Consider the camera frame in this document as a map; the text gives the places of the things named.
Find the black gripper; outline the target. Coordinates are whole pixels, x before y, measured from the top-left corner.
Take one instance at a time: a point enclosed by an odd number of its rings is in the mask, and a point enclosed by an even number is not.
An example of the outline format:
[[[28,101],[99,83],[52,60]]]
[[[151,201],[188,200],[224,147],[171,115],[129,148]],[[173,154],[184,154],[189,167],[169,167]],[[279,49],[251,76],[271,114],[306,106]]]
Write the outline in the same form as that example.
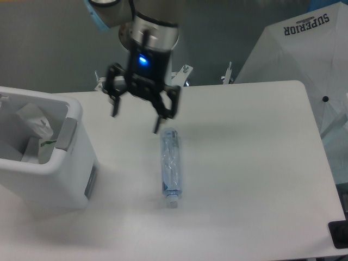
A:
[[[118,63],[110,65],[107,69],[105,93],[113,104],[112,117],[116,117],[118,114],[120,96],[128,89],[134,96],[145,100],[154,99],[152,105],[158,114],[158,118],[153,133],[158,133],[162,120],[175,118],[182,88],[179,85],[166,85],[164,88],[164,79],[170,56],[170,50],[142,48],[140,43],[134,40],[131,41],[126,72]],[[120,90],[116,88],[115,78],[118,76],[125,76],[127,88],[122,87]],[[171,101],[170,109],[165,107],[160,95],[163,89]]]

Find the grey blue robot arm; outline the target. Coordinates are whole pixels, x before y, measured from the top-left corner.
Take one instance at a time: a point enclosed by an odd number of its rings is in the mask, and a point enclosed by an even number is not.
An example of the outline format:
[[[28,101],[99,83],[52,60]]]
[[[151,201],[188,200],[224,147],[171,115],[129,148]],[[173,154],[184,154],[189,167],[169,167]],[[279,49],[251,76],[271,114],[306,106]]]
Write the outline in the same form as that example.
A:
[[[152,103],[158,114],[155,133],[162,120],[176,116],[181,87],[167,84],[165,78],[184,5],[184,1],[86,2],[107,28],[132,25],[127,67],[108,66],[102,89],[113,102],[112,116],[117,115],[120,97],[126,92]]]

